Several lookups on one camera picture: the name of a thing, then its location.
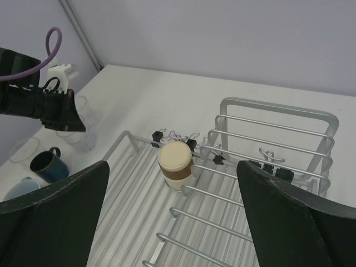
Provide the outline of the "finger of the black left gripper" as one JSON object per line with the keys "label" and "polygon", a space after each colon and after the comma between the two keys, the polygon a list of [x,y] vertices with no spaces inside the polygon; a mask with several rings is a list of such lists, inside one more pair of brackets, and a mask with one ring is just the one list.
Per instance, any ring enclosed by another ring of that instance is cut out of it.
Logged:
{"label": "finger of the black left gripper", "polygon": [[68,132],[85,132],[86,127],[81,121],[78,112],[76,110],[75,101],[73,98],[69,98],[65,109],[65,131]]}

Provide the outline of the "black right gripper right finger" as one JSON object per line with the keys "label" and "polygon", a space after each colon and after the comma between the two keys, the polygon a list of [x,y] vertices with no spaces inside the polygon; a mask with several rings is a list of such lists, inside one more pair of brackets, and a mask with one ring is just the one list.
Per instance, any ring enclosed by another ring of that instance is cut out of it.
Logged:
{"label": "black right gripper right finger", "polygon": [[236,174],[260,266],[355,266],[355,208],[248,161]]}

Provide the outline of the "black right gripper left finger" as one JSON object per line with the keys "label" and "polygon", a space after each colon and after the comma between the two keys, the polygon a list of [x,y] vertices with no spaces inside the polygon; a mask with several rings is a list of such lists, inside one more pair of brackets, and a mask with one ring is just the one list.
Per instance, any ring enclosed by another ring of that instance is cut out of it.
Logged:
{"label": "black right gripper left finger", "polygon": [[86,266],[109,175],[99,161],[1,202],[1,266]]}

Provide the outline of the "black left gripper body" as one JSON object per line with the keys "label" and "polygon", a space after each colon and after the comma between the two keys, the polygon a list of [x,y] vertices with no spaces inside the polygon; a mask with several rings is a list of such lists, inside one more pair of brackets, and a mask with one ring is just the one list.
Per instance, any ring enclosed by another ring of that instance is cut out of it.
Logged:
{"label": "black left gripper body", "polygon": [[43,108],[40,115],[42,125],[55,131],[75,130],[74,92],[44,93]]}

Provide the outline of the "clear plastic tumbler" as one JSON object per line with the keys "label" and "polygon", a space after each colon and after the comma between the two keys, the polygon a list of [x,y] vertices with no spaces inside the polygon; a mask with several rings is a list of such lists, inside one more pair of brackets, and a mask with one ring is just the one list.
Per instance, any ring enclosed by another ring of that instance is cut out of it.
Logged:
{"label": "clear plastic tumbler", "polygon": [[86,127],[85,132],[63,132],[56,131],[56,135],[70,145],[74,150],[81,153],[91,151],[97,142],[95,127],[98,124],[98,118],[94,114],[88,100],[84,96],[75,97],[75,105],[78,115]]}
{"label": "clear plastic tumbler", "polygon": [[29,137],[18,142],[9,153],[9,161],[13,164],[28,165],[41,150],[40,140]]}

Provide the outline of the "light blue ceramic mug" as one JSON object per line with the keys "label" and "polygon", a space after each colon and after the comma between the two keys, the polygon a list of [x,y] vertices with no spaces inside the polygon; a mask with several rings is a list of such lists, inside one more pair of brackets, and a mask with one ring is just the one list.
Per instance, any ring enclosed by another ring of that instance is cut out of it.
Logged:
{"label": "light blue ceramic mug", "polygon": [[36,191],[40,189],[41,184],[33,178],[25,177],[19,183],[14,185],[9,192],[6,193],[4,197],[4,201],[11,200],[17,198],[19,196],[28,194],[30,192]]}

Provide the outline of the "cream steel cup brown band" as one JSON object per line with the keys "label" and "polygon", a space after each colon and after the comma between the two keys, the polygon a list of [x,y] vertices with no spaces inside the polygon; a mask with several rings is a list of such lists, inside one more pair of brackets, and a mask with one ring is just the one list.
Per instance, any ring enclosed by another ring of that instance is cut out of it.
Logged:
{"label": "cream steel cup brown band", "polygon": [[173,190],[180,191],[190,182],[194,161],[189,146],[184,142],[170,142],[159,149],[158,164],[165,182]]}

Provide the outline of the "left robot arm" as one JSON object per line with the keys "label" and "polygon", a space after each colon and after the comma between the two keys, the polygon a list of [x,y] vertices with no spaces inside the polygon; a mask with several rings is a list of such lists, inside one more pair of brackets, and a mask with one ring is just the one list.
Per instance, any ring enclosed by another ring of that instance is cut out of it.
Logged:
{"label": "left robot arm", "polygon": [[1,114],[39,119],[50,130],[85,132],[72,89],[58,92],[59,79],[39,86],[39,72],[1,82]]}

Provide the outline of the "silver upright plate rack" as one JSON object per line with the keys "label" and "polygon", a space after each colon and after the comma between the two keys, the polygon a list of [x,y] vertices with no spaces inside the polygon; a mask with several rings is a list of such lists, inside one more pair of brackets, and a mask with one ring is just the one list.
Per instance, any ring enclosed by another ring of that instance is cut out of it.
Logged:
{"label": "silver upright plate rack", "polygon": [[258,266],[236,168],[248,161],[264,173],[326,196],[338,118],[326,111],[222,100],[179,202],[157,233],[143,266]]}

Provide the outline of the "silver flat dish rack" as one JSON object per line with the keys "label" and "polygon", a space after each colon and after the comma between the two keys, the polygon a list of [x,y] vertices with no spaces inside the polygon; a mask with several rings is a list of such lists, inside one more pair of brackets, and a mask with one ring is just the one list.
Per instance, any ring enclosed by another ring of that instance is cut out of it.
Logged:
{"label": "silver flat dish rack", "polygon": [[235,163],[197,156],[177,191],[159,148],[124,131],[105,154],[110,178],[88,266],[258,266]]}

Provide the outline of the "dark blue ceramic mug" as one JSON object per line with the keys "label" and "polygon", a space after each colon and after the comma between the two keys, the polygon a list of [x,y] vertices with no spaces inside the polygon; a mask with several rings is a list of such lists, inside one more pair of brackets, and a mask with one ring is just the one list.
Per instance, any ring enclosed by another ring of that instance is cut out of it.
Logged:
{"label": "dark blue ceramic mug", "polygon": [[51,147],[36,155],[29,168],[49,184],[58,182],[69,176],[69,168],[60,157],[61,150],[58,147]]}

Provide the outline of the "aluminium frame post left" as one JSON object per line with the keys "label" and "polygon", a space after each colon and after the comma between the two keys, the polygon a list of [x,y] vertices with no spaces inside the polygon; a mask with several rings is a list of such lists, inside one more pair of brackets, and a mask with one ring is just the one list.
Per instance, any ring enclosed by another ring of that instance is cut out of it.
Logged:
{"label": "aluminium frame post left", "polygon": [[58,0],[60,6],[62,7],[67,19],[69,20],[72,28],[74,29],[77,37],[79,38],[81,44],[83,45],[87,55],[89,56],[92,64],[94,65],[97,72],[100,72],[105,67],[102,59],[95,50],[90,37],[77,13],[74,4],[70,0]]}

